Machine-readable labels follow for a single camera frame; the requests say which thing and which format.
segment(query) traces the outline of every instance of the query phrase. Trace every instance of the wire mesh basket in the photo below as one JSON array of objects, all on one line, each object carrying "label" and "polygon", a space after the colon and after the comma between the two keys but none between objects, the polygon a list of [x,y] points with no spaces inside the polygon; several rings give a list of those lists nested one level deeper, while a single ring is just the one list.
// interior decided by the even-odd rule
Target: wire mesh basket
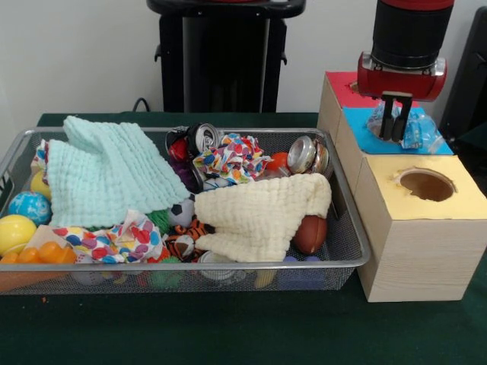
[{"label": "wire mesh basket", "polygon": [[[167,157],[164,141],[170,129],[147,128],[145,134]],[[370,246],[328,134],[318,129],[225,129],[259,139],[268,155],[288,151],[302,135],[323,142],[330,164],[325,176],[333,191],[326,242],[305,261],[293,247],[297,262],[179,263],[118,265],[0,265],[0,294],[115,294],[255,290],[339,290],[352,272],[365,264]],[[30,186],[30,162],[41,140],[66,141],[62,128],[36,128],[20,133],[0,163],[0,216],[13,196]]]}]

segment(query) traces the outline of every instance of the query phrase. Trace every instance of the yellow box top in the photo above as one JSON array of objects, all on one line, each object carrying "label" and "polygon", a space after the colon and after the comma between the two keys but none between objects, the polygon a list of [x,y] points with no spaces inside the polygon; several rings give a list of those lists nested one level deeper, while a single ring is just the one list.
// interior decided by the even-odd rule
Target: yellow box top
[{"label": "yellow box top", "polygon": [[393,220],[487,219],[487,198],[457,156],[366,158]]}]

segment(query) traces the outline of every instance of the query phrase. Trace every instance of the brown football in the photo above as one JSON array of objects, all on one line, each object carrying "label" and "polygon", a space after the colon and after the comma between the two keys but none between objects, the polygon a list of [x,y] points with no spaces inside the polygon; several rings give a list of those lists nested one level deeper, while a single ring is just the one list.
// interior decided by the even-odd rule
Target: brown football
[{"label": "brown football", "polygon": [[305,255],[313,255],[324,244],[328,224],[326,219],[316,215],[307,215],[292,239],[296,248]]}]

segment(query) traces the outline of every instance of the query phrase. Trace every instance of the black cylinder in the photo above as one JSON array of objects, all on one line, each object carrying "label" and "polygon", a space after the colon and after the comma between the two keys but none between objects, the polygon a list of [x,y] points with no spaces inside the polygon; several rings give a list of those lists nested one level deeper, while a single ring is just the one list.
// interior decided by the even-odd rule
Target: black cylinder
[{"label": "black cylinder", "polygon": [[413,11],[377,2],[372,57],[391,68],[427,68],[443,46],[453,6]]},{"label": "black cylinder", "polygon": [[183,20],[186,112],[255,112],[262,107],[267,19]]}]

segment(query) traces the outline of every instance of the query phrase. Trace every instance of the mint green towel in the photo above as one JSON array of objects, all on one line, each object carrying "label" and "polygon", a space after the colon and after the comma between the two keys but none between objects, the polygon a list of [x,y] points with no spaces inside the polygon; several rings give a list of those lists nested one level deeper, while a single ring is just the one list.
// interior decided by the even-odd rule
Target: mint green towel
[{"label": "mint green towel", "polygon": [[178,175],[136,124],[64,121],[68,143],[49,142],[51,225],[110,227],[189,197]]}]

